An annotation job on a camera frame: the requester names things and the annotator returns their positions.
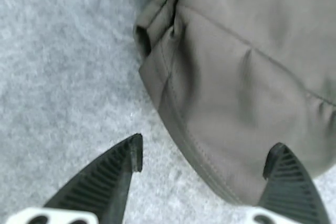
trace white plastic mount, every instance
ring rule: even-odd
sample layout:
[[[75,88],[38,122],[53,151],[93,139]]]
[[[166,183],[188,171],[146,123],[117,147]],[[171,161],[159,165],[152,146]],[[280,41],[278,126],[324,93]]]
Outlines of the white plastic mount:
[[[9,217],[5,224],[99,224],[91,212],[29,207]]]
[[[265,208],[250,208],[245,224],[301,224]]]

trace fabric seam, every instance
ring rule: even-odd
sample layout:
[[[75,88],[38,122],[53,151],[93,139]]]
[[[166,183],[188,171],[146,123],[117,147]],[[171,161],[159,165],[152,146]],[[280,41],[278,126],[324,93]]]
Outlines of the fabric seam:
[[[162,55],[163,58],[165,58],[165,56],[164,56],[165,53],[164,53],[164,50],[163,50],[163,47],[162,47],[162,43],[160,43],[160,46],[161,46],[161,55]],[[164,62],[164,66],[165,66],[165,68],[166,68],[166,71],[168,72],[168,67],[167,67],[167,65],[166,65],[165,60],[163,60],[163,62]],[[168,76],[167,81],[170,83],[171,90],[172,90],[172,92],[173,92],[173,98],[172,98],[172,100],[173,100],[174,107],[177,108],[177,105],[176,105],[176,97],[177,97],[177,96],[176,96],[176,92],[175,92],[175,89],[174,89],[174,85],[173,85],[173,83],[172,83],[172,80],[171,80],[171,78],[170,78],[170,75]],[[178,112],[178,113],[177,113],[177,116],[180,118],[180,120],[181,120],[181,122],[182,122],[182,124],[183,124],[183,127],[184,127],[185,131],[187,132],[189,138],[196,144],[196,148],[199,149],[199,150],[201,151],[201,154],[204,156],[205,160],[208,162],[208,164],[210,165],[210,167],[214,170],[215,174],[217,174],[217,175],[220,177],[220,179],[222,179],[222,181],[223,181],[223,183],[224,183],[224,186],[225,186],[226,189],[229,191],[229,193],[231,193],[231,195],[229,195],[230,198],[232,198],[233,200],[235,200],[235,201],[238,202],[239,204],[243,204],[243,202],[240,200],[240,198],[239,198],[239,197],[233,192],[233,190],[228,186],[228,184],[227,184],[227,182],[226,182],[226,179],[224,179],[224,178],[222,177],[222,175],[218,172],[217,167],[210,161],[210,159],[208,158],[208,156],[205,154],[205,151],[200,147],[199,142],[196,140],[196,138],[193,136],[193,134],[192,134],[192,133],[190,132],[190,130],[188,129],[188,127],[187,127],[187,125],[186,125],[186,123],[185,123],[185,120],[184,120],[184,118],[182,117],[182,112],[181,112],[181,110],[177,108],[177,112]],[[218,184],[217,181],[213,178],[213,176],[212,176],[211,174],[207,173],[206,170],[204,170],[204,171],[205,171],[205,173],[212,179],[212,181],[216,184],[216,186],[217,186],[218,188],[221,188],[221,186],[219,186],[219,184]]]

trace gray carpet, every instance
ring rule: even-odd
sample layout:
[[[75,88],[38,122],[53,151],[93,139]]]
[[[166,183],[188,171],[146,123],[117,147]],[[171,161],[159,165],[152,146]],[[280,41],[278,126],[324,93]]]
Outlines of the gray carpet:
[[[41,206],[130,134],[144,136],[124,223],[242,223],[177,150],[137,73],[146,0],[0,0],[0,222]],[[317,180],[336,223],[336,168]]]

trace stitching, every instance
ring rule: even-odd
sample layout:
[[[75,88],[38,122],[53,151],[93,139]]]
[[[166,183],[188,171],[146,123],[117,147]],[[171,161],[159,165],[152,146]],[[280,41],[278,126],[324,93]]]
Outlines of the stitching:
[[[161,55],[163,56],[163,58],[165,58],[165,54],[164,54],[164,50],[163,50],[163,46],[162,46],[162,43],[161,44]],[[174,50],[173,52],[173,58],[175,57],[175,53],[176,53],[176,50]],[[165,65],[165,68],[168,72],[168,67],[166,65],[166,62],[165,60],[163,60],[164,62],[164,65]],[[196,148],[201,152],[201,154],[203,154],[203,157],[205,158],[205,160],[208,162],[209,166],[214,170],[215,174],[217,174],[217,176],[220,177],[220,179],[223,181],[224,183],[224,186],[226,187],[226,189],[229,191],[229,194],[228,192],[226,192],[225,190],[222,190],[222,187],[218,185],[217,181],[213,178],[213,176],[211,174],[209,174],[205,169],[203,170],[205,172],[205,174],[211,178],[211,180],[214,182],[215,186],[221,190],[224,194],[226,194],[227,196],[229,196],[229,198],[231,198],[231,200],[233,200],[234,202],[237,202],[239,204],[243,204],[243,202],[240,200],[240,198],[233,192],[233,190],[228,186],[227,182],[226,182],[226,179],[223,178],[223,176],[218,172],[218,169],[217,167],[211,162],[211,160],[208,158],[208,156],[206,155],[205,151],[200,147],[199,145],[199,141],[196,140],[196,138],[193,136],[193,134],[190,132],[190,130],[188,129],[186,123],[185,123],[185,119],[182,117],[182,111],[180,109],[178,109],[178,106],[176,105],[176,101],[177,101],[177,95],[176,95],[176,92],[175,92],[175,89],[174,89],[174,85],[173,85],[173,82],[172,82],[172,78],[171,76],[168,77],[168,80],[167,80],[170,84],[170,86],[172,87],[172,91],[173,91],[173,104],[174,104],[174,107],[177,108],[177,116],[180,118],[180,120],[182,121],[182,124],[183,124],[183,128],[184,130],[187,132],[187,135],[188,137],[195,143],[195,146]],[[184,143],[186,146],[190,148],[190,146],[188,145],[188,143],[185,141],[185,139],[183,139]]]
[[[240,40],[242,43],[245,43],[246,45],[250,46],[253,50],[255,50],[256,52],[258,52],[259,54],[261,54],[263,57],[267,58],[271,63],[275,64],[276,66],[278,66],[279,68],[281,68],[282,70],[284,70],[286,73],[290,74],[290,76],[294,79],[294,81],[296,81],[296,83],[298,85],[300,85],[307,93],[311,94],[312,96],[315,96],[321,100],[323,100],[324,102],[332,105],[332,106],[336,106],[336,103],[334,101],[330,101],[329,99],[326,99],[322,96],[320,96],[319,94],[316,94],[315,92],[307,89],[305,87],[305,85],[302,83],[302,81],[292,72],[290,72],[285,66],[283,66],[282,64],[280,64],[279,62],[277,62],[276,60],[274,60],[271,56],[267,55],[266,53],[264,53],[262,50],[260,50],[259,48],[255,47],[249,40],[243,38],[242,36],[240,36],[238,33],[236,33],[235,31],[231,30],[230,28],[226,27],[225,25],[216,22],[215,20],[207,17],[206,15],[204,15],[203,13],[201,13],[199,10],[195,9],[192,6],[188,6],[185,3],[179,3],[179,7],[181,8],[185,8],[188,9],[190,11],[192,11],[193,13],[200,15],[201,17],[205,18],[207,21],[209,21],[211,24],[217,26],[218,28],[222,29],[223,31],[229,33],[230,35],[234,36],[236,39]]]

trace gray fabric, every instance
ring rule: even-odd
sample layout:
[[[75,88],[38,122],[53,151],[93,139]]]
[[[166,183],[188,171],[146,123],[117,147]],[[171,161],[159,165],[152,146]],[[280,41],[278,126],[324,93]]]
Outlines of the gray fabric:
[[[153,104],[186,159],[226,201],[258,202],[266,156],[278,142],[312,177],[334,165],[332,3],[153,0],[138,17],[140,75]]]
[[[173,144],[132,38],[147,0],[0,0],[0,223],[40,206],[124,137],[144,135],[127,224],[239,224]],[[336,169],[317,181],[336,222]]]

